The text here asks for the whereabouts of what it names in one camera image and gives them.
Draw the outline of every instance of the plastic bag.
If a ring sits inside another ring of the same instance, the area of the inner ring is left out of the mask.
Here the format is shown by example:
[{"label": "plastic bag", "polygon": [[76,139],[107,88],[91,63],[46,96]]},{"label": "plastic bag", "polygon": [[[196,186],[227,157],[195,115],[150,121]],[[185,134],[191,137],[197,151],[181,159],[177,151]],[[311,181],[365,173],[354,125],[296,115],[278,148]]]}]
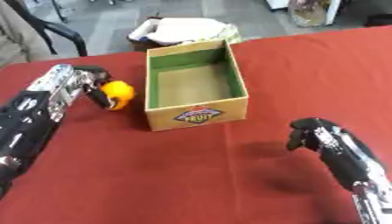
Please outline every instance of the plastic bag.
[{"label": "plastic bag", "polygon": [[290,0],[289,13],[294,23],[300,27],[325,25],[330,2],[330,0]]}]

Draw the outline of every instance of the cardboard box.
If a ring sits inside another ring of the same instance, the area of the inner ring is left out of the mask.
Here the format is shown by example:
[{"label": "cardboard box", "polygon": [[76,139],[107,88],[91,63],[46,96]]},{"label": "cardboard box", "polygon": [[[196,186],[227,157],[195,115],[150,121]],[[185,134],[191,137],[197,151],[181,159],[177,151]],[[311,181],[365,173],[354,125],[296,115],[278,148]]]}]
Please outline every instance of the cardboard box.
[{"label": "cardboard box", "polygon": [[245,119],[248,98],[226,41],[147,52],[144,109],[152,130]]}]

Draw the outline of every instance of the table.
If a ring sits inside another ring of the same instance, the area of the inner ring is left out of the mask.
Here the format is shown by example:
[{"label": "table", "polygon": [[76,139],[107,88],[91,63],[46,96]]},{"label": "table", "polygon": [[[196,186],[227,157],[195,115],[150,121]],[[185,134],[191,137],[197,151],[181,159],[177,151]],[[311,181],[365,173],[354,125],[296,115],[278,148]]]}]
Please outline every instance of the table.
[{"label": "table", "polygon": [[390,169],[392,29],[333,31],[234,45],[248,120],[149,132],[145,55],[36,62],[0,71],[0,101],[59,62],[106,67],[137,98],[105,112],[86,98],[0,202],[0,223],[359,223],[350,194],[316,153],[289,153],[288,123],[344,124]]}]

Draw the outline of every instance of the orange fruit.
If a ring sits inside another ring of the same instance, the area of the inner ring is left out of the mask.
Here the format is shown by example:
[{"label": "orange fruit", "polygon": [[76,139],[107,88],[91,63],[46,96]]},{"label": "orange fruit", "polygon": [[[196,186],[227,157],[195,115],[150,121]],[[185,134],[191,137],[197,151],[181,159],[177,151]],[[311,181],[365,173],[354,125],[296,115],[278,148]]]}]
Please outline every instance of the orange fruit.
[{"label": "orange fruit", "polygon": [[125,107],[135,97],[135,89],[121,80],[113,80],[101,87],[109,99],[114,99],[116,105],[109,110],[119,110]]}]

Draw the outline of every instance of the chair leg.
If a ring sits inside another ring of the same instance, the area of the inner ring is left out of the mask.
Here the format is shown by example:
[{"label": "chair leg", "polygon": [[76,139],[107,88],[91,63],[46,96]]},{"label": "chair leg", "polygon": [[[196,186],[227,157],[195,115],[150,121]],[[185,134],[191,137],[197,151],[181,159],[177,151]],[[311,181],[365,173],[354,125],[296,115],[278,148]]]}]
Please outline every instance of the chair leg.
[{"label": "chair leg", "polygon": [[51,0],[51,1],[52,1],[53,8],[56,11],[57,16],[59,17],[59,20],[61,20],[61,22],[66,24],[68,22],[68,20],[66,17],[63,17],[63,15],[61,14],[61,7],[56,2],[56,0]]}]

